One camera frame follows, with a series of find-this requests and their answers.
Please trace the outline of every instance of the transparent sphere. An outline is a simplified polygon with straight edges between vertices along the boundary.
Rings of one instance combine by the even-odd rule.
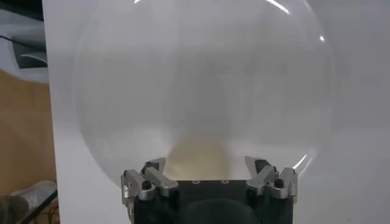
[[[117,184],[163,156],[177,179],[249,178],[245,156],[302,173],[330,132],[333,58],[301,0],[104,1],[73,75],[83,138]]]

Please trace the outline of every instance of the black base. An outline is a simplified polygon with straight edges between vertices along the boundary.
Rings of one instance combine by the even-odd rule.
[[[134,201],[134,224],[292,224],[293,200],[254,197],[245,180],[178,181],[171,198]]]

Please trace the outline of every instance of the gray sneaker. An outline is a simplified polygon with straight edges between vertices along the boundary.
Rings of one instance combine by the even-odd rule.
[[[38,207],[44,202],[54,191],[57,190],[57,185],[54,181],[41,181],[26,189],[15,191],[10,196],[19,196],[29,203],[29,209]]]

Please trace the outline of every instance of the wire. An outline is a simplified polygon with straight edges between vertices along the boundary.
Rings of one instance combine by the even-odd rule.
[[[44,50],[44,49],[41,48],[41,47],[36,47],[36,46],[30,45],[30,44],[22,43],[22,42],[20,42],[20,41],[11,39],[11,38],[6,37],[6,36],[3,36],[3,35],[0,35],[0,38],[5,39],[5,40],[7,40],[7,41],[11,41],[11,42],[13,42],[13,43],[15,43],[15,44],[22,45],[22,46],[24,46],[24,47],[29,47],[29,48],[31,48],[31,49],[34,49],[35,51],[43,51],[43,50]]]
[[[58,210],[59,206],[52,207],[48,212],[48,222],[49,224],[52,224],[53,222],[53,216],[55,215],[55,212]]]

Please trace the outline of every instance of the screw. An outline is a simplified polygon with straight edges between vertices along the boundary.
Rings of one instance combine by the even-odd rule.
[[[142,190],[149,190],[150,188],[152,188],[152,182],[149,180],[142,182]]]
[[[283,188],[284,185],[285,185],[285,182],[284,182],[282,179],[278,178],[278,179],[276,179],[276,180],[274,181],[274,185],[275,185],[275,187],[277,187],[277,188]]]

